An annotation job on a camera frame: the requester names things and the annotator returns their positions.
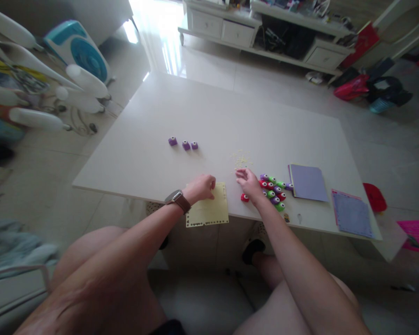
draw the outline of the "white table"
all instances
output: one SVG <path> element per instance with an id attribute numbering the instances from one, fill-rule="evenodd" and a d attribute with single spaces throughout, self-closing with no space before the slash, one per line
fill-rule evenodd
<path id="1" fill-rule="evenodd" d="M 171 136 L 179 141 L 175 147 L 168 144 Z M 183 140 L 197 141 L 199 149 L 183 150 Z M 333 188 L 369 203 L 337 119 L 156 73 L 135 93 L 73 186 L 162 202 L 194 177 L 210 173 L 226 183 L 230 215 L 260 219 L 251 202 L 240 200 L 236 157 L 230 157 L 242 154 L 239 150 L 250 157 L 247 165 L 257 176 L 267 173 L 288 182 L 288 164 L 319 167 L 329 197 Z M 339 232 L 330 202 L 287 195 L 291 225 L 360 238 Z M 370 218 L 381 240 L 372 213 Z"/>

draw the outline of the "wrist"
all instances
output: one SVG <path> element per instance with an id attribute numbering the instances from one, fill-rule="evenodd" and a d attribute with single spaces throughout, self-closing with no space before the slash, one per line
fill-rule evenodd
<path id="1" fill-rule="evenodd" d="M 256 194 L 251 198 L 251 202 L 255 207 L 258 207 L 261 203 L 270 202 L 270 200 L 264 196 L 264 193 Z"/>
<path id="2" fill-rule="evenodd" d="M 182 193 L 191 206 L 193 206 L 198 201 L 197 195 L 192 191 L 192 189 L 186 187 L 182 190 Z"/>

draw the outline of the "hand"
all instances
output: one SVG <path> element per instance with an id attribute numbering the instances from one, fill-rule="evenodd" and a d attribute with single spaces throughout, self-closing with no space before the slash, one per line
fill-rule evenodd
<path id="1" fill-rule="evenodd" d="M 261 186 L 255 174 L 249 168 L 241 168 L 236 170 L 236 181 L 241 185 L 243 192 L 252 200 L 258 197 L 264 197 Z"/>
<path id="2" fill-rule="evenodd" d="M 183 190 L 183 196 L 192 205 L 199 200 L 214 199 L 211 190 L 216 187 L 216 178 L 210 174 L 202 174 L 191 181 Z"/>

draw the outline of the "blue paper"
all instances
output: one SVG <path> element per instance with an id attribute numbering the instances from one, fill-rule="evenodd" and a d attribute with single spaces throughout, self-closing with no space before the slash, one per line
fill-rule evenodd
<path id="1" fill-rule="evenodd" d="M 293 183 L 293 195 L 319 201 L 329 201 L 321 170 L 317 167 L 291 164 L 289 166 Z"/>
<path id="2" fill-rule="evenodd" d="M 332 193 L 335 216 L 340 231 L 373 238 L 369 208 L 360 199 L 343 193 Z"/>

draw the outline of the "clothing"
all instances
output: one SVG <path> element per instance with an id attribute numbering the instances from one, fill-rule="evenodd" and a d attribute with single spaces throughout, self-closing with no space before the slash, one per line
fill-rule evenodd
<path id="1" fill-rule="evenodd" d="M 154 330 L 150 335 L 186 335 L 185 330 L 182 327 L 182 324 L 178 320 L 168 320 L 156 330 Z"/>

